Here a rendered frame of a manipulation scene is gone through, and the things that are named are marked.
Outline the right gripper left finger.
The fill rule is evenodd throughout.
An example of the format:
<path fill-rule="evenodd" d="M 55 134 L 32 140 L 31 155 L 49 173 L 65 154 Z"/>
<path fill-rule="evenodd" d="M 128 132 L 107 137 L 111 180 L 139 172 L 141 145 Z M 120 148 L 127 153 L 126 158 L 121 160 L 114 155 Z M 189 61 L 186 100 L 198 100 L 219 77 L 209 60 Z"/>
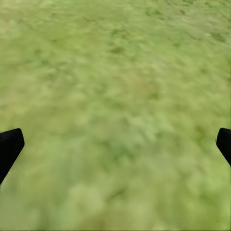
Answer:
<path fill-rule="evenodd" d="M 0 185 L 25 145 L 20 128 L 0 134 Z"/>

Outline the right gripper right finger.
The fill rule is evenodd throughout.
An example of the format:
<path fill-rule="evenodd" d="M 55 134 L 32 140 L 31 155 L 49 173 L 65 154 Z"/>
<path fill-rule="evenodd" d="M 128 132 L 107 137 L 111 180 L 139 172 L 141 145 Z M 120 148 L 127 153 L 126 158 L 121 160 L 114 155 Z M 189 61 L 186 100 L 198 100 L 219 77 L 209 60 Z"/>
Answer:
<path fill-rule="evenodd" d="M 231 130 L 221 128 L 218 132 L 216 144 L 231 166 Z"/>

